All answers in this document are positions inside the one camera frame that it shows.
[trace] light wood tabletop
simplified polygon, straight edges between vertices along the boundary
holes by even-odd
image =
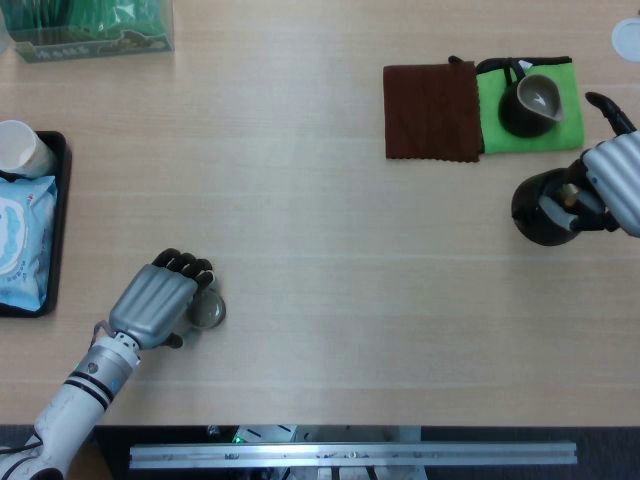
[[[60,297],[0,319],[0,423],[31,423],[141,266],[215,261],[229,314],[144,353],[107,424],[637,425],[640,241],[510,218],[579,151],[388,161],[382,68],[572,56],[640,121],[621,0],[178,0],[176,52],[0,57],[0,118],[72,144]],[[586,146],[612,136],[583,101]]]

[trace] green towel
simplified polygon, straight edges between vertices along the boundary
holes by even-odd
[[[549,132],[535,138],[521,138],[509,133],[502,128],[498,114],[500,98],[507,86],[504,70],[482,73],[477,76],[477,79],[485,153],[545,152],[573,150],[583,146],[584,125],[573,63],[539,65],[527,71],[527,75],[534,73],[546,75],[558,85],[562,97],[564,120]]]

